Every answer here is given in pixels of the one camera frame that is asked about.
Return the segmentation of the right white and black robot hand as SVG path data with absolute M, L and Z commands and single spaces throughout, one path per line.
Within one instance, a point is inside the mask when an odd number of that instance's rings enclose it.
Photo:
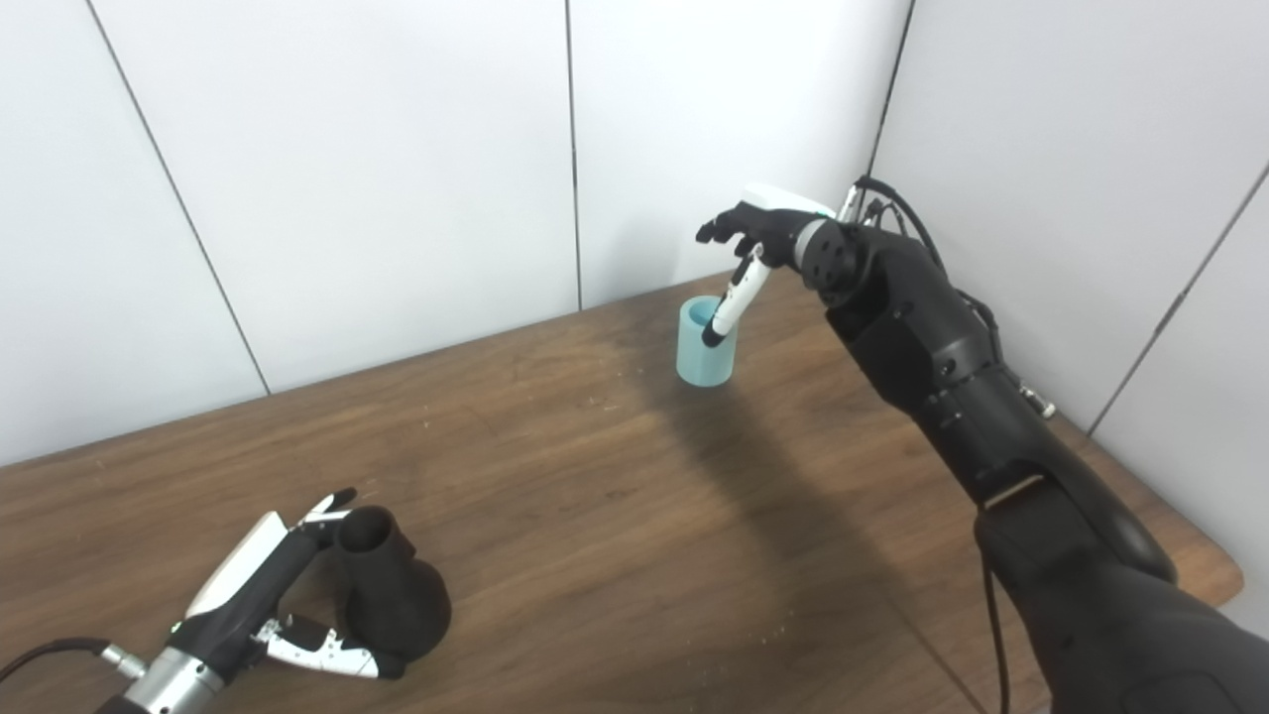
M 803 235 L 821 223 L 832 221 L 831 208 L 773 185 L 751 183 L 742 199 L 703 223 L 695 235 L 697 243 L 730 243 L 742 259 L 728 278 L 725 295 L 706 322 L 702 342 L 717 347 L 739 326 L 744 312 L 780 268 L 799 270 Z

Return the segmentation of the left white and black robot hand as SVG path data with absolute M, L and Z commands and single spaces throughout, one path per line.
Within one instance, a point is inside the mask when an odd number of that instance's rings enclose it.
M 280 616 L 280 600 L 327 547 L 349 515 L 357 491 L 325 496 L 294 525 L 280 512 L 258 519 L 209 574 L 173 626 L 168 651 L 194 659 L 225 685 L 272 658 L 305 670 L 360 678 L 401 678 L 406 665 L 334 626 Z

